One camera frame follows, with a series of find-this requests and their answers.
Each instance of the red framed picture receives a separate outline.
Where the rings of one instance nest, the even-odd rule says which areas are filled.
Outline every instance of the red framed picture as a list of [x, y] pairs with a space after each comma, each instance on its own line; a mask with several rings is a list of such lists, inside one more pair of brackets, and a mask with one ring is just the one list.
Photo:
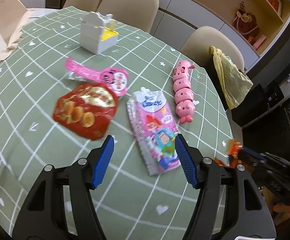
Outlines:
[[280, 0], [267, 0], [269, 4], [274, 8], [279, 16], [282, 14], [282, 2]]

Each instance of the decorative bag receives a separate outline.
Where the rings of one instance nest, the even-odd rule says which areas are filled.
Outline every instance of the decorative bag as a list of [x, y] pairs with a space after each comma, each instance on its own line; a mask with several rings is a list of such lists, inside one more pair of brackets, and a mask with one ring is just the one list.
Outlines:
[[251, 44], [254, 43], [254, 38], [260, 33], [256, 17], [245, 10], [244, 3], [241, 3], [240, 9], [236, 12], [236, 18], [231, 24]]

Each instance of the floor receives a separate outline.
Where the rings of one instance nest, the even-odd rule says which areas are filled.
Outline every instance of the floor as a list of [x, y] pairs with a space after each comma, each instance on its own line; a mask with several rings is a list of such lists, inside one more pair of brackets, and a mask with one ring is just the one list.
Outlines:
[[232, 130], [233, 138], [237, 141], [239, 141], [243, 145], [243, 133], [242, 128], [233, 121], [232, 119], [232, 112], [231, 110], [226, 111], [226, 115], [229, 121], [230, 128]]

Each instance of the yellow plastic bag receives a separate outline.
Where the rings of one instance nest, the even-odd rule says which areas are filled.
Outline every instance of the yellow plastic bag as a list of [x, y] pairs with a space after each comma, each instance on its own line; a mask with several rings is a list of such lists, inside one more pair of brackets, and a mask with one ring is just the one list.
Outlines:
[[214, 46], [209, 47], [209, 53], [213, 55], [214, 66], [220, 80], [223, 93], [229, 109], [237, 107], [245, 98], [253, 82], [241, 73], [236, 65]]

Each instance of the kleenex logo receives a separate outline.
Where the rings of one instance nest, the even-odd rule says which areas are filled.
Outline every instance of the kleenex logo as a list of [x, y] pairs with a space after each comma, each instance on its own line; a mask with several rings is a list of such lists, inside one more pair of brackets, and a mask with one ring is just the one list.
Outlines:
[[153, 101], [154, 97], [147, 97], [145, 96], [145, 100], [142, 102], [143, 107], [147, 106], [160, 106], [162, 104], [162, 100]]

